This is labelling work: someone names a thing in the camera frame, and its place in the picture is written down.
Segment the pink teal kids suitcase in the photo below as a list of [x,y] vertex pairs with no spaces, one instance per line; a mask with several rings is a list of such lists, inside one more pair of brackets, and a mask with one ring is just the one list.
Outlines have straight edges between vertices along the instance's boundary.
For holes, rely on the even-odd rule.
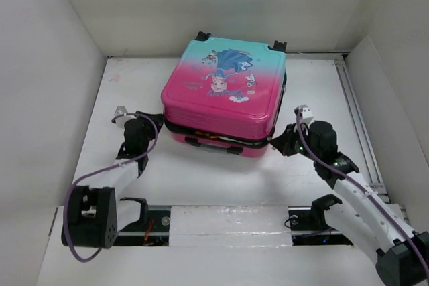
[[286,42],[269,45],[198,32],[161,93],[165,126],[175,140],[261,157],[275,132],[286,89],[286,48]]

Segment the orange patterned towel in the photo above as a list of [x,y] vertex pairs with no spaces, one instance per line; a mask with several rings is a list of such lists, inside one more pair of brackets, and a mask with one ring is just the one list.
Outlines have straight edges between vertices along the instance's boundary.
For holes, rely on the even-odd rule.
[[220,138],[220,136],[217,135],[216,133],[210,133],[210,132],[204,132],[204,131],[195,131],[194,134],[197,136],[206,137],[209,139],[219,139]]

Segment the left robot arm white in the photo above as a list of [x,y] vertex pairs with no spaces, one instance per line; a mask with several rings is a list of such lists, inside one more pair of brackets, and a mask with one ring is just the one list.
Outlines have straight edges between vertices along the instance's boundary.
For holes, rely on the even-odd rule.
[[164,116],[124,112],[117,113],[112,122],[123,128],[114,164],[78,178],[66,195],[61,241],[71,251],[78,247],[108,249],[124,228],[154,226],[146,199],[121,194],[146,170]]

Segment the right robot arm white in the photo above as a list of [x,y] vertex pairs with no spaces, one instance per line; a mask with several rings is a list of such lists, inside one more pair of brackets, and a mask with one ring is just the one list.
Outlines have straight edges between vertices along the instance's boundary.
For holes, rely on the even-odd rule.
[[270,143],[283,156],[300,154],[312,160],[333,190],[309,209],[289,210],[284,224],[301,230],[301,241],[336,230],[370,258],[384,285],[417,285],[428,279],[428,233],[417,232],[378,196],[338,150],[330,123],[298,120]]

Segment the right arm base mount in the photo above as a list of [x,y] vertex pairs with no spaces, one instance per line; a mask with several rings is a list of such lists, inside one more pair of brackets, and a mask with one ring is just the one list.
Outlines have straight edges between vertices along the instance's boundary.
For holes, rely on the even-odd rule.
[[333,194],[315,199],[310,206],[289,206],[284,226],[290,230],[293,246],[353,246],[339,231],[330,227],[324,211],[342,204]]

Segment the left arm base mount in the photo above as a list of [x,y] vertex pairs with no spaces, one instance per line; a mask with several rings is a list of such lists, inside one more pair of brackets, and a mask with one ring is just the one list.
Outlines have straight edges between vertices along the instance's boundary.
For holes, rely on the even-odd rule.
[[168,246],[170,206],[150,206],[144,198],[121,198],[113,246]]

